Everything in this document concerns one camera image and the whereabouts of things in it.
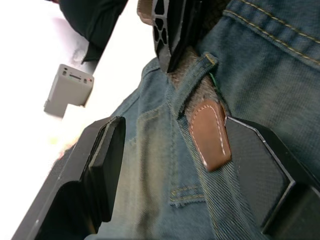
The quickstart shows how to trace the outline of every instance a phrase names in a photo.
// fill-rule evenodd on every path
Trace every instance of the white table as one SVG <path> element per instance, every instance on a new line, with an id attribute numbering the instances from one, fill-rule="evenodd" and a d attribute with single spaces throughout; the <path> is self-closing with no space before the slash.
<path id="1" fill-rule="evenodd" d="M 21 0 L 21 3 L 26 5 L 25 7 L 19 5 L 22 10 L 28 6 L 29 9 L 37 9 L 31 7 L 30 1 Z M 91 113 L 93 120 L 109 116 L 137 88 L 141 80 L 143 67 L 155 57 L 152 27 L 140 22 L 137 16 L 137 3 L 138 0 L 128 1 L 94 72 L 94 87 L 86 105 L 86 111 Z M 46 12 L 41 11 L 39 14 L 40 17 L 34 17 L 31 24 L 28 25 L 31 30 L 33 30 L 34 24 L 41 22 Z M 40 27 L 37 25 L 31 33 L 30 29 L 27 30 L 28 28 L 25 27 L 22 30 L 23 33 L 25 32 L 25 38 L 32 38 L 33 32 L 37 32 Z M 15 44 L 21 47 L 23 42 L 20 41 Z M 40 42 L 40 44 L 41 48 L 47 47 L 50 50 L 55 48 L 54 45 L 46 45 L 45 42 Z M 50 58 L 49 54 L 49 56 L 46 56 L 48 59 L 38 59 L 40 67 L 35 68 L 34 71 L 32 65 L 27 61 L 28 56 L 21 55 L 19 57 L 21 62 L 13 58 L 12 60 L 7 59 L 5 64 L 9 63 L 11 65 L 9 69 L 15 72 L 16 76 L 19 65 L 24 64 L 23 69 L 29 75 L 26 79 L 19 78 L 19 82 L 14 82 L 13 75 L 8 74 L 8 81 L 12 81 L 10 87 L 6 89 L 9 95 L 1 99 L 1 103 L 4 104 L 0 122 L 1 139 L 5 141 L 5 144 L 1 146 L 1 240 L 11 239 L 44 182 L 55 154 L 55 150 L 46 142 L 46 137 L 49 132 L 56 130 L 57 124 L 60 122 L 59 119 L 45 115 L 42 108 L 53 80 L 53 77 L 50 76 L 54 76 L 58 65 L 52 66 L 53 70 L 51 72 L 39 72 L 41 64 L 44 64 Z M 49 81 L 41 84 L 42 79 L 35 78 L 38 75 L 32 75 L 32 73 L 48 74 Z M 40 86 L 38 85 L 38 91 L 41 94 L 37 95 L 36 92 L 30 92 L 33 97 L 31 100 L 26 98 L 25 95 L 21 96 L 24 93 L 23 89 L 32 91 L 33 88 L 28 88 L 30 87 L 29 84 L 36 81 L 40 84 Z M 34 113 L 30 112 L 29 105 L 36 105 Z"/>

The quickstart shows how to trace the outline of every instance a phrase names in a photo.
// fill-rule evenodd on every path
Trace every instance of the blue denim jeans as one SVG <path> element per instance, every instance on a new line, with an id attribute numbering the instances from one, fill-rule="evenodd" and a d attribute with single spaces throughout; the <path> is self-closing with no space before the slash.
<path id="1" fill-rule="evenodd" d="M 211 73 L 233 117 L 272 129 L 320 178 L 320 3 L 232 0 L 197 45 L 181 81 Z M 88 239 L 267 239 L 255 224 L 229 162 L 207 172 L 177 117 L 191 92 L 176 90 L 157 59 L 115 116 L 126 118 L 112 220 Z"/>

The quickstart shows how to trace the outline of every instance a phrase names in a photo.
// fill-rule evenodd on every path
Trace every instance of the fabric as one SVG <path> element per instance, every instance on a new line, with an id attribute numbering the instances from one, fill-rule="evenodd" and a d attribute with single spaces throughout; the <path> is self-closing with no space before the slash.
<path id="1" fill-rule="evenodd" d="M 100 59 L 127 0 L 59 0 L 71 27 L 89 41 L 84 62 Z"/>
<path id="2" fill-rule="evenodd" d="M 232 0 L 178 84 L 152 60 L 114 113 L 127 125 L 114 211 L 87 239 L 267 239 L 234 163 L 206 171 L 185 110 L 212 74 L 233 117 L 272 129 L 319 179 L 319 9 L 317 0 Z"/>

